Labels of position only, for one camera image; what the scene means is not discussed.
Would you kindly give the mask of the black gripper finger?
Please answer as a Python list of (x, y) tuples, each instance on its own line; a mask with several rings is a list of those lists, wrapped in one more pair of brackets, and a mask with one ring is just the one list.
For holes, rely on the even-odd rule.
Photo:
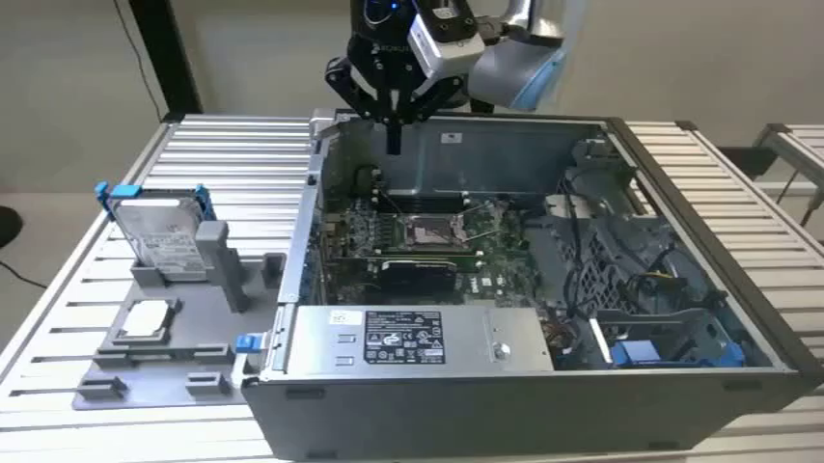
[(410, 89), (399, 92), (399, 100), (392, 115), (392, 153), (402, 150), (403, 126), (424, 122), (444, 106), (463, 87), (462, 79), (442, 79), (419, 96)]
[(386, 153), (395, 153), (395, 120), (390, 93), (378, 91), (372, 96), (355, 81), (352, 65), (346, 57), (330, 60), (324, 70), (324, 81), (350, 109), (363, 120), (382, 123), (386, 128)]

